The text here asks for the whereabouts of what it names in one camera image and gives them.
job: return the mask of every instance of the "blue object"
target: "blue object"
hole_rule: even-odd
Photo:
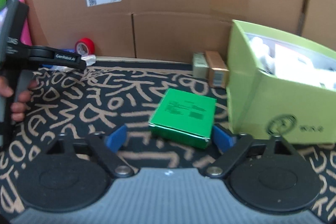
[[[65,52],[75,52],[75,50],[72,48],[62,48],[61,50]]]
[[[105,138],[105,145],[114,153],[117,153],[127,138],[127,126],[123,125]]]
[[[219,128],[217,126],[212,127],[212,141],[222,152],[233,147],[236,143],[236,137],[230,132],[225,132],[224,128]]]

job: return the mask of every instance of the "metal screw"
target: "metal screw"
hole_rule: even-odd
[[[223,173],[223,170],[217,166],[211,166],[207,169],[207,173],[212,176],[219,176]]]
[[[118,166],[116,169],[115,169],[115,172],[118,174],[118,175],[128,175],[130,174],[132,171],[132,169],[130,167],[128,167],[127,165],[121,165],[121,166]]]

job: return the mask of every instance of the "brown tape strip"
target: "brown tape strip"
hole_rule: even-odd
[[[245,20],[249,0],[210,0],[210,14],[226,19]]]

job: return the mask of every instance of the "person's hand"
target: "person's hand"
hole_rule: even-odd
[[[33,89],[37,86],[36,81],[31,81],[29,89]],[[0,76],[0,95],[6,98],[13,96],[14,91],[8,86],[5,77]],[[30,101],[30,91],[25,90],[21,92],[17,98],[17,102],[13,103],[11,106],[12,119],[16,122],[22,122],[25,118],[26,105],[25,103]]]

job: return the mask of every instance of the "open box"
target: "open box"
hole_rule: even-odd
[[[264,70],[250,46],[259,36],[270,47],[275,43],[310,58],[318,69],[336,70],[336,52],[311,40],[277,29],[233,21],[227,86],[229,122],[234,133],[257,139],[283,135],[291,143],[336,142],[336,90],[277,78]]]

